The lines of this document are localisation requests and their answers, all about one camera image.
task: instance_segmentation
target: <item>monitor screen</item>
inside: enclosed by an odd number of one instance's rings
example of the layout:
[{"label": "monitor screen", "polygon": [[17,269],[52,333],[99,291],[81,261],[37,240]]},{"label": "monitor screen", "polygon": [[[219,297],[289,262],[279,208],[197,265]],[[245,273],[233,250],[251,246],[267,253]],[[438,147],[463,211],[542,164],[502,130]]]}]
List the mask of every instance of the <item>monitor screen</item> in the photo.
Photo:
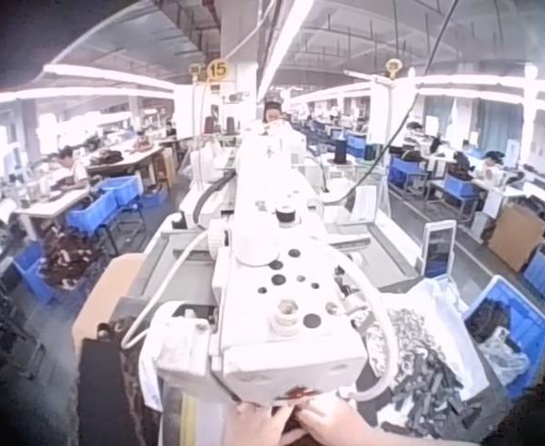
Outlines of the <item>monitor screen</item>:
[{"label": "monitor screen", "polygon": [[433,230],[429,233],[424,268],[425,277],[432,279],[448,274],[449,257],[454,242],[453,233],[453,228]]}]

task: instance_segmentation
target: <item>white sewing machine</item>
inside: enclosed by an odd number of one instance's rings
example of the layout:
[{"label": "white sewing machine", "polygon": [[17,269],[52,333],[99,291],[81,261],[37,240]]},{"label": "white sewing machine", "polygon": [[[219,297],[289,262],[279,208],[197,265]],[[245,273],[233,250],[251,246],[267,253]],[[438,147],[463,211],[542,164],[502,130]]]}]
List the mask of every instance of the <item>white sewing machine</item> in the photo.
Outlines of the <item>white sewing machine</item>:
[{"label": "white sewing machine", "polygon": [[[396,336],[379,292],[353,260],[334,247],[360,243],[365,236],[327,233],[322,201],[293,168],[293,162],[303,159],[294,154],[305,153],[305,147],[295,147],[300,139],[291,132],[296,133],[271,125],[267,135],[243,139],[237,176],[229,181],[235,184],[227,184],[218,196],[221,202],[234,203],[234,214],[208,218],[209,228],[167,269],[138,318],[166,300],[162,297],[181,262],[207,240],[215,261],[216,317],[201,319],[192,311],[172,317],[172,307],[164,304],[152,319],[142,351],[143,363],[152,362],[167,385],[200,400],[281,405],[352,388],[368,352],[351,324],[352,314],[361,308],[353,308],[341,292],[338,267],[361,290],[388,347],[384,376],[376,386],[348,397],[375,398],[397,372]],[[233,191],[235,196],[228,197]],[[191,303],[197,296],[184,299]],[[131,340],[133,329],[123,340],[124,348],[136,342]],[[142,363],[140,374],[156,382]],[[156,388],[143,388],[145,400]]]}]

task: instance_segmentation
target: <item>curtain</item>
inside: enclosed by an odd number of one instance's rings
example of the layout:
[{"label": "curtain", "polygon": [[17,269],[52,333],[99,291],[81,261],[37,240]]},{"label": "curtain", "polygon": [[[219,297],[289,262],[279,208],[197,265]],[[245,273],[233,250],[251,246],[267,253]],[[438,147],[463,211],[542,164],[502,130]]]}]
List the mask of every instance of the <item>curtain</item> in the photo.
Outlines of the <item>curtain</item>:
[{"label": "curtain", "polygon": [[507,140],[521,141],[524,125],[522,105],[478,100],[476,127],[478,147],[482,152],[507,150]]},{"label": "curtain", "polygon": [[439,133],[443,135],[444,138],[451,119],[451,108],[453,105],[454,98],[448,98],[446,96],[427,96],[424,99],[424,115],[422,117],[422,122],[424,123],[427,115],[436,117],[439,120]]}]

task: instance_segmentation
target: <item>yellow sign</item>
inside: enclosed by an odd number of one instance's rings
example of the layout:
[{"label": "yellow sign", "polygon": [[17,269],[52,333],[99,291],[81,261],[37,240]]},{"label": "yellow sign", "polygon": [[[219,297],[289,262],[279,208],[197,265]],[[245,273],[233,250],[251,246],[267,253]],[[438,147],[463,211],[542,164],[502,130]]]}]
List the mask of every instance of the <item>yellow sign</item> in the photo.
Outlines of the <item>yellow sign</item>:
[{"label": "yellow sign", "polygon": [[208,64],[206,68],[209,81],[220,82],[227,79],[228,76],[228,64],[224,59],[215,59]]},{"label": "yellow sign", "polygon": [[390,73],[390,78],[395,79],[396,74],[402,70],[402,60],[400,59],[389,59],[385,62],[385,69]]},{"label": "yellow sign", "polygon": [[200,74],[201,65],[199,63],[192,63],[189,65],[189,74],[193,77],[197,77]]}]

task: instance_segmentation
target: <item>factory floor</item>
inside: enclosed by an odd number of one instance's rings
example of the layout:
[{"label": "factory floor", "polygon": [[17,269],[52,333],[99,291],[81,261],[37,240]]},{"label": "factory floor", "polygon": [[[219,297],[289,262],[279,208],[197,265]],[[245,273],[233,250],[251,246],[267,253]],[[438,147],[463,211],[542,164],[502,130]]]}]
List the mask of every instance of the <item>factory floor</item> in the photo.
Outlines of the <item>factory floor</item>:
[{"label": "factory floor", "polygon": [[[163,219],[180,204],[187,184],[177,185],[161,207],[146,211],[147,232],[138,236],[123,252],[140,252]],[[415,204],[403,203],[391,197],[392,218],[417,243],[428,221],[450,217],[447,212],[434,210],[428,217]],[[471,303],[494,274],[500,274],[522,290],[545,313],[545,301],[526,289],[521,280],[485,247],[479,246],[459,232],[453,277],[464,301]],[[25,327],[46,346],[46,355],[39,374],[33,381],[19,377],[11,368],[0,363],[0,441],[8,439],[10,428],[18,431],[25,441],[12,444],[64,446],[71,435],[67,412],[68,398],[77,375],[77,363],[71,350],[71,326],[76,318],[75,307],[38,305],[22,285],[12,298],[23,313]]]}]

